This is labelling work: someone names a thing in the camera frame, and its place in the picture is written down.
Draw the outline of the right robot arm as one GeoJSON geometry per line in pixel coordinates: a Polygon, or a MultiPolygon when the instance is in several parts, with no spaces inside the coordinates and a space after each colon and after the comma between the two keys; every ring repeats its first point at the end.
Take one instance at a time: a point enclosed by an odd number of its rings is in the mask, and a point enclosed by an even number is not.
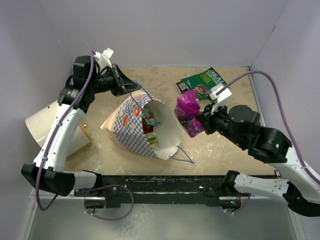
{"type": "Polygon", "coordinates": [[[207,105],[196,116],[206,134],[220,133],[249,156],[280,173],[280,178],[271,179],[229,170],[221,184],[223,192],[228,196],[238,192],[274,198],[299,215],[319,217],[320,185],[300,163],[292,142],[280,130],[262,126],[260,114],[246,105],[231,109],[220,106],[214,113],[211,109],[207,105]]]}

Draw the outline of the checkered paper snack bag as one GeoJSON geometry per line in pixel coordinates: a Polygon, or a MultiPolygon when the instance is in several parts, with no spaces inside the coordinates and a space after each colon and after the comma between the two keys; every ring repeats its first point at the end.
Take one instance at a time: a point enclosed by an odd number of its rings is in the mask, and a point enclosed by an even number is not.
{"type": "Polygon", "coordinates": [[[182,134],[170,107],[144,87],[130,93],[100,128],[116,146],[142,156],[177,160],[175,154],[183,149],[182,134]],[[162,125],[147,125],[142,117],[143,109],[151,110],[162,125]],[[150,133],[156,133],[158,138],[155,148],[147,140],[150,133]]]}

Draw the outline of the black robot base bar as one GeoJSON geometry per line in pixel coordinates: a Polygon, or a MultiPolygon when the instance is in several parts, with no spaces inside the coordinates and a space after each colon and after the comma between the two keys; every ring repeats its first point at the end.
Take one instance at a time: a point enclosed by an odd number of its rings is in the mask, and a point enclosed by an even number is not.
{"type": "Polygon", "coordinates": [[[106,208],[121,204],[182,204],[218,207],[226,201],[244,199],[223,185],[222,175],[101,175],[94,190],[75,190],[77,197],[106,199],[106,208]]]}

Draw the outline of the brown snack bag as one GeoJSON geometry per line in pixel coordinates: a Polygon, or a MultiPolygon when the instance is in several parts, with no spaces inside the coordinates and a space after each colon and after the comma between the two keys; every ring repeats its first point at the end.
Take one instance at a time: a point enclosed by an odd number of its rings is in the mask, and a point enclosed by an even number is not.
{"type": "Polygon", "coordinates": [[[190,90],[190,88],[182,81],[176,82],[175,85],[181,95],[190,90]]]}

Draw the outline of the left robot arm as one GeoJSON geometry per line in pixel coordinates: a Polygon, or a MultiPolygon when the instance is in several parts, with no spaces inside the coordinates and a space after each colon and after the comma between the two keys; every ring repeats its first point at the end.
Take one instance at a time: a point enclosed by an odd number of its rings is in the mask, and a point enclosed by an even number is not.
{"type": "Polygon", "coordinates": [[[65,162],[74,134],[85,117],[95,95],[111,92],[122,96],[139,90],[110,56],[79,56],[73,62],[73,74],[60,91],[56,115],[38,155],[32,164],[24,164],[21,174],[36,191],[67,196],[73,190],[85,189],[91,196],[103,191],[99,174],[90,171],[65,172],[65,162]]]}

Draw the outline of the green chips bag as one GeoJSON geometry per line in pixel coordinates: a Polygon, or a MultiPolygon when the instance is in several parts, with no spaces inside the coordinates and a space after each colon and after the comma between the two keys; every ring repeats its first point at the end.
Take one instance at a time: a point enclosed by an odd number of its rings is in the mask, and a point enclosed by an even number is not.
{"type": "Polygon", "coordinates": [[[219,84],[223,86],[227,84],[213,67],[204,72],[183,78],[180,81],[184,82],[190,90],[193,90],[199,100],[207,99],[207,92],[211,88],[219,84]]]}

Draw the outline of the purple snack bag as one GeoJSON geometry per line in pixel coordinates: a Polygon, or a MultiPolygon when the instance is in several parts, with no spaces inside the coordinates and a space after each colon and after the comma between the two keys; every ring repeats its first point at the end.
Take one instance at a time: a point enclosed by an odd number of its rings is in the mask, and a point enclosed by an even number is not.
{"type": "Polygon", "coordinates": [[[204,131],[203,126],[196,119],[200,113],[199,99],[193,90],[188,90],[177,98],[174,114],[191,138],[204,131]]]}

